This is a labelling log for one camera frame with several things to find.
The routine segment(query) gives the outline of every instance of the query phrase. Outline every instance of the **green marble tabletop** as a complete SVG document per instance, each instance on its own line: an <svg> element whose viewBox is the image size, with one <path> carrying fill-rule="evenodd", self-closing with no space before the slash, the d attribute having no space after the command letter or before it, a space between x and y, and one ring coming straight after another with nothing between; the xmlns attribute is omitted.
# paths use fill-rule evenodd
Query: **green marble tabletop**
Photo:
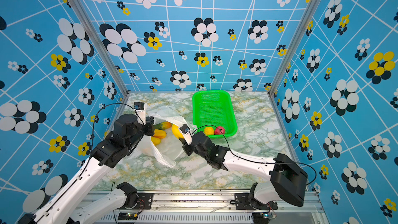
<svg viewBox="0 0 398 224"><path fill-rule="evenodd" d="M145 102L148 104L147 113L167 106L192 123L193 93L131 93L127 104ZM283 153L290 157L267 93L229 94L238 124L236 135L228 138L231 149L254 156L269 157ZM124 113L131 113L131 109L125 108ZM213 139L213 142L227 146L224 139ZM191 156L183 153L175 161L176 166L169 168L136 150L122 159L92 190L108 191L113 181L116 185L126 181L138 190L248 189L254 182L263 182L251 174L213 169L195 153Z"/></svg>

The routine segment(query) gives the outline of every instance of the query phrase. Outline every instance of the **plastic bag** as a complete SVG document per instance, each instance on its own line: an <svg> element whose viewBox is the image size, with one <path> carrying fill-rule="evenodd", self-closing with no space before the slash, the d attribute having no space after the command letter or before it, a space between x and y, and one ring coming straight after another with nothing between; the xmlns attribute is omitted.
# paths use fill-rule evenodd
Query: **plastic bag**
<svg viewBox="0 0 398 224"><path fill-rule="evenodd" d="M191 130L196 129L196 125L189 124L183 117L179 116L176 111L168 107L154 109L149 112L148 115L154 117L155 124L167 121L178 127L182 127L186 124ZM155 157L162 165L172 168L176 166L174 160L184 151L180 140L173 135L172 129L168 128L164 131L166 132L166 137L162 138L162 142L159 145L155 146L150 136L144 136L138 143L137 148L142 154Z"/></svg>

